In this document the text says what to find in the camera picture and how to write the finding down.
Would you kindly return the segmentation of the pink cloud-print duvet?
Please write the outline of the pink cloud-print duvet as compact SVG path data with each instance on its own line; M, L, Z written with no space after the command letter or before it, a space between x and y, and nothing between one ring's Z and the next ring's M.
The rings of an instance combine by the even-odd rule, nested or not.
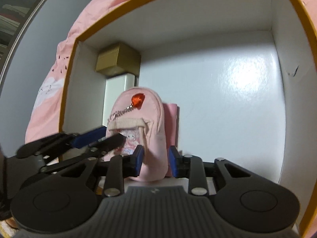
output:
M38 91L26 129L25 143L59 131L63 87L76 38L126 1L129 0L92 0L79 14L67 38L58 44L55 63Z

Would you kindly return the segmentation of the pink mini backpack pouch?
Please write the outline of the pink mini backpack pouch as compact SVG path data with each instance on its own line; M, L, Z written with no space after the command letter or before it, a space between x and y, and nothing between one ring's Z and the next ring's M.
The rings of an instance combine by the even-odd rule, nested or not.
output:
M144 148L139 182L152 182L171 177L168 149L177 143L177 104L165 104L151 89L134 87L115 101L107 120L106 137L120 133L125 143L108 152L102 159L133 154L138 145Z

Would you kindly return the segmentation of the small gold box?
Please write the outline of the small gold box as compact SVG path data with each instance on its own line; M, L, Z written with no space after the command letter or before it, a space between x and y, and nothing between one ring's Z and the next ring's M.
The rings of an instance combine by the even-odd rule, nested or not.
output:
M141 54L136 49L117 42L100 51L96 63L96 72L106 77L122 74L139 76Z

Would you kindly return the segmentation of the dark framed window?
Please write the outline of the dark framed window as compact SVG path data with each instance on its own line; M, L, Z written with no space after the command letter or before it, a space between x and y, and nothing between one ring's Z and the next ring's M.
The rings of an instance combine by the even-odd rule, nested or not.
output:
M21 38L47 0L1 0L1 85Z

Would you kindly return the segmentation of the large orange cardboard box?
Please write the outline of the large orange cardboard box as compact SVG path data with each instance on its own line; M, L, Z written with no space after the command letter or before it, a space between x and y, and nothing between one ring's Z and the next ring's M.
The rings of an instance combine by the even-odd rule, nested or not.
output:
M302 0L129 0L76 38L59 128L105 123L98 53L141 54L138 84L180 107L178 147L223 157L298 197L299 232L316 208L316 28Z

